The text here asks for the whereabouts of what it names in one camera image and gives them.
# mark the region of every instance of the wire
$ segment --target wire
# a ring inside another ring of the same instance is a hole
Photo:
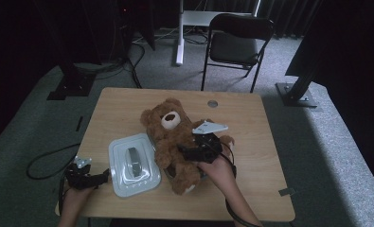
[[[68,162],[67,162],[63,167],[61,167],[59,170],[53,172],[52,174],[49,174],[49,175],[43,176],[43,177],[35,177],[35,176],[33,176],[32,174],[30,174],[30,168],[33,166],[33,164],[34,164],[35,162],[39,161],[40,159],[42,159],[42,158],[44,158],[44,157],[46,157],[46,156],[48,156],[48,155],[58,153],[58,152],[60,152],[60,151],[66,150],[66,149],[68,149],[68,148],[77,147],[77,146],[79,146],[79,145],[80,145],[80,144],[74,144],[74,145],[67,146],[67,147],[65,147],[65,148],[55,149],[55,150],[49,151],[49,152],[47,152],[47,153],[44,153],[44,154],[41,154],[41,155],[35,157],[35,158],[32,159],[32,160],[29,162],[29,164],[27,165],[27,176],[28,176],[30,179],[32,179],[32,180],[45,180],[45,179],[48,179],[48,178],[51,178],[51,177],[57,175],[58,173],[60,173],[60,172],[63,171],[64,169],[66,169],[66,168],[69,166],[69,164],[71,164],[71,162],[74,161],[75,157],[77,156],[76,154],[73,155],[73,156],[71,157],[71,159],[69,159]]]
[[[165,37],[169,37],[169,35],[170,35],[172,32],[176,31],[177,29],[178,29],[178,27],[176,27],[175,29],[173,29],[172,31],[170,31],[169,33],[167,33],[167,34],[165,34],[165,35],[161,35],[161,36],[159,36],[159,38],[157,38],[156,41],[161,40],[161,39],[163,39],[163,38],[165,38]]]
[[[109,79],[109,78],[112,78],[112,77],[114,77],[114,76],[120,74],[120,73],[121,73],[122,71],[124,71],[124,70],[125,70],[125,68],[124,68],[124,67],[121,67],[121,68],[119,69],[118,72],[115,72],[114,74],[112,74],[112,75],[110,75],[110,76],[107,76],[107,77],[105,77],[105,78],[95,78],[95,80],[103,80],[103,79]]]
[[[134,83],[136,84],[136,87],[137,88],[142,88],[142,85],[140,85],[139,79],[137,78],[137,74],[136,74],[136,70],[135,70],[135,66],[133,65],[133,62],[130,59],[128,59],[128,62],[130,63],[131,67],[133,68],[132,74],[133,74],[133,80],[134,80]]]
[[[136,45],[138,47],[140,47],[140,49],[142,50],[142,55],[139,57],[139,59],[136,61],[134,67],[136,68],[136,66],[139,64],[139,62],[143,59],[143,57],[145,56],[145,48],[141,45],[141,44],[133,44],[133,45]]]
[[[65,193],[69,190],[69,189],[67,189],[65,192],[63,191],[64,182],[65,182],[65,171],[62,173],[62,176],[60,178],[60,189],[59,189],[59,212],[60,212],[60,215],[62,214],[63,197],[64,197]]]
[[[184,40],[187,43],[190,43],[190,44],[207,44],[207,36],[204,33],[198,33],[197,35],[204,37],[205,40],[203,42],[199,42],[199,41],[195,41],[195,40],[192,40],[192,39],[186,38],[186,37],[184,37]]]
[[[246,227],[259,227],[255,224],[252,224],[252,223],[249,223],[248,221],[240,218],[234,211],[233,209],[231,209],[231,206],[230,204],[228,203],[227,200],[225,200],[225,206],[227,208],[227,211],[228,211],[228,214],[230,214],[230,216],[236,220],[237,222],[239,222],[240,224],[242,224],[243,226],[246,226]]]
[[[228,148],[230,150],[230,153],[231,153],[231,157],[232,157],[232,165],[234,164],[234,153],[233,153],[233,150],[225,143],[222,142],[222,145],[224,145],[226,148]]]

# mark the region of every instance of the plastic food container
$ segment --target plastic food container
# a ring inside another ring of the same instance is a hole
[[[109,146],[113,188],[127,198],[160,184],[160,169],[154,161],[154,149],[146,133],[113,141]]]

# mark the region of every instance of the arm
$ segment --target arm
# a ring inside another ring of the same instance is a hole
[[[92,194],[94,187],[78,190],[70,188],[65,193],[62,206],[62,215],[58,227],[75,227],[80,211]]]
[[[230,164],[219,156],[212,164],[199,163],[198,167],[203,170],[212,182],[223,192],[234,213],[243,220],[262,226],[254,211],[251,209],[237,186]],[[237,227],[243,226],[234,220]]]

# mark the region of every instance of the brown teddy bear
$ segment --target brown teddy bear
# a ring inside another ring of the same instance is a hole
[[[170,97],[152,110],[145,110],[140,122],[156,146],[155,162],[172,178],[172,190],[178,195],[192,190],[201,180],[201,171],[195,163],[185,160],[177,145],[197,148],[192,130],[202,125],[204,120],[192,123],[181,102]],[[220,140],[228,146],[234,145],[234,139],[228,135]]]

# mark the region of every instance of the teddy bear ear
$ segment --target teddy bear ear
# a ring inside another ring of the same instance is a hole
[[[149,124],[149,115],[151,114],[151,110],[145,110],[140,115],[140,123],[142,123],[143,126],[147,127]]]
[[[178,100],[176,98],[173,98],[173,97],[167,98],[166,102],[169,102],[169,103],[175,104],[175,105],[177,105],[179,107],[182,107],[180,100]]]

